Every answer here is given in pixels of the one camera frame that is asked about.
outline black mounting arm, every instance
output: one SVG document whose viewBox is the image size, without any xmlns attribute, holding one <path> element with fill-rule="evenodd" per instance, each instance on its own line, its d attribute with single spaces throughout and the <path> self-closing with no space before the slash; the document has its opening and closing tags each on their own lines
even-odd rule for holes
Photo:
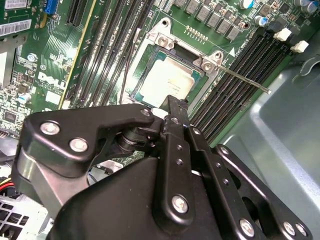
<svg viewBox="0 0 320 240">
<path fill-rule="evenodd" d="M 129 104 L 27 117 L 12 178 L 55 218 L 49 240 L 311 240 L 303 222 L 224 145 L 210 148 L 186 103 L 165 117 Z M 145 152 L 89 186 L 108 159 Z"/>
</svg>

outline blue connector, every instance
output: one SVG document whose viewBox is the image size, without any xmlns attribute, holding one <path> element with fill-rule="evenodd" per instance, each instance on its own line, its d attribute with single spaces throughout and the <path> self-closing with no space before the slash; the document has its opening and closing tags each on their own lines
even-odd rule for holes
<svg viewBox="0 0 320 240">
<path fill-rule="evenodd" d="M 55 14 L 59 0 L 48 0 L 44 12 L 46 14 Z"/>
</svg>

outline ram slot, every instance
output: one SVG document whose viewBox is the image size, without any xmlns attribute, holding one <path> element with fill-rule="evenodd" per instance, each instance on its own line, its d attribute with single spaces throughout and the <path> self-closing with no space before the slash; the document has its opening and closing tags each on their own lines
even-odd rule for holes
<svg viewBox="0 0 320 240">
<path fill-rule="evenodd" d="M 102 14 L 103 17 L 99 21 L 98 31 L 94 36 L 89 56 L 87 57 L 84 63 L 81 74 L 78 78 L 78 82 L 76 84 L 76 88 L 75 88 L 76 98 L 73 100 L 74 104 L 77 104 L 78 99 L 81 97 L 81 94 L 83 92 L 83 86 L 85 84 L 89 84 L 87 83 L 88 78 L 90 77 L 92 68 L 94 67 L 95 62 L 97 61 L 99 50 L 108 32 L 107 30 L 110 27 L 111 18 L 113 17 L 113 14 L 114 14 L 114 8 L 110 7 L 111 3 L 112 1 L 107 1 L 107 3 L 104 6 L 103 14 Z"/>
<path fill-rule="evenodd" d="M 104 67 L 107 65 L 107 62 L 110 58 L 110 54 L 115 48 L 115 44 L 119 37 L 119 29 L 122 29 L 124 26 L 125 19 L 128 15 L 128 9 L 131 8 L 134 0 L 127 1 L 118 1 L 117 6 L 114 11 L 114 16 L 112 18 L 112 24 L 109 29 L 106 31 L 106 37 L 103 40 L 103 44 L 99 50 L 98 57 L 94 62 L 94 67 L 90 73 L 90 76 L 86 82 L 85 88 L 81 95 L 81 107 L 84 107 L 88 104 L 89 99 L 91 98 L 93 89 L 95 88 L 96 82 L 99 79 L 99 73 L 101 73 Z"/>
<path fill-rule="evenodd" d="M 115 70 L 112 73 L 112 76 L 108 83 L 104 84 L 104 86 L 107 85 L 106 90 L 104 91 L 103 97 L 102 94 L 97 95 L 97 99 L 94 102 L 95 106 L 99 105 L 106 105 L 108 103 L 108 100 L 110 96 L 113 93 L 113 90 L 117 84 L 117 81 L 119 79 L 121 71 L 124 69 L 124 66 L 126 64 L 126 61 L 128 61 L 128 58 L 131 58 L 132 56 L 128 56 L 130 54 L 129 49 L 132 45 L 133 37 L 136 33 L 137 28 L 142 28 L 145 24 L 145 21 L 147 19 L 147 16 L 149 12 L 151 11 L 151 8 L 155 2 L 155 0 L 146 0 L 141 1 L 140 3 L 144 2 L 143 7 L 141 7 L 142 4 L 139 6 L 139 10 L 134 13 L 133 19 L 131 21 L 130 28 L 126 35 L 123 36 L 123 43 L 119 46 L 120 51 L 117 53 L 115 57 Z"/>
</svg>

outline barcode sticker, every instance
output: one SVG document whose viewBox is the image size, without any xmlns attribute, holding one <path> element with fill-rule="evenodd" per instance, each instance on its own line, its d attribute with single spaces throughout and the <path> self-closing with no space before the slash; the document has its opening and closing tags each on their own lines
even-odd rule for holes
<svg viewBox="0 0 320 240">
<path fill-rule="evenodd" d="M 27 0 L 6 0 L 5 9 L 25 9 L 27 7 Z"/>
<path fill-rule="evenodd" d="M 0 37 L 31 28 L 31 19 L 0 25 Z"/>
</svg>

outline motherboard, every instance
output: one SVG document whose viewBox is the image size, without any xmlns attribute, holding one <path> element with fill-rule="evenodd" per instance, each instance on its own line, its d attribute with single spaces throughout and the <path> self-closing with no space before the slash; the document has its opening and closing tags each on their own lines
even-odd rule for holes
<svg viewBox="0 0 320 240">
<path fill-rule="evenodd" d="M 318 4 L 3 0 L 0 127 L 19 133 L 26 116 L 43 111 L 158 108 L 173 95 L 215 145 L 308 47 L 320 27 Z"/>
</svg>

